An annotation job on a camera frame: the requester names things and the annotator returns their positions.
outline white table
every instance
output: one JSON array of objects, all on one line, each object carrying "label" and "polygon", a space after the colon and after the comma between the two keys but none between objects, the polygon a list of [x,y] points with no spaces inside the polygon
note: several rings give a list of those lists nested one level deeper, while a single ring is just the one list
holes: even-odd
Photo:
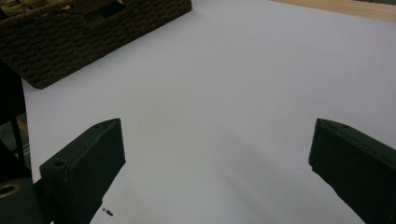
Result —
[{"label": "white table", "polygon": [[396,147],[396,25],[266,0],[194,11],[38,91],[38,166],[121,118],[126,165],[93,224],[362,223],[311,171],[317,118]]}]

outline wooden floor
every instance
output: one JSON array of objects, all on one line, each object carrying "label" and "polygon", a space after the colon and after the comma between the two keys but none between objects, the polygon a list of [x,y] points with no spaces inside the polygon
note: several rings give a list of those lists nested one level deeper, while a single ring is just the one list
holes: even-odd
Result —
[{"label": "wooden floor", "polygon": [[299,7],[312,7],[380,21],[396,22],[396,6],[353,0],[273,0]]}]

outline brown woven basket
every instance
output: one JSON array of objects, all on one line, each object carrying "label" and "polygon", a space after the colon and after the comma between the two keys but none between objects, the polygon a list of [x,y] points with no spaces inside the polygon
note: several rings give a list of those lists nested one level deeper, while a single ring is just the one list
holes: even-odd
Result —
[{"label": "brown woven basket", "polygon": [[123,0],[104,17],[114,2],[61,0],[0,21],[0,60],[44,89],[192,9],[191,0]]}]

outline wicker basket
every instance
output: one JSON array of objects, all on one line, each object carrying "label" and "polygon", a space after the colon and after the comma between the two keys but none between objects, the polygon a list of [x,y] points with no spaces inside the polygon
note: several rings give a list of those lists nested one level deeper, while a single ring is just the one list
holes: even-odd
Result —
[{"label": "wicker basket", "polygon": [[103,16],[114,2],[61,0],[0,21],[0,60],[44,89],[192,8],[191,0],[123,0]]}]

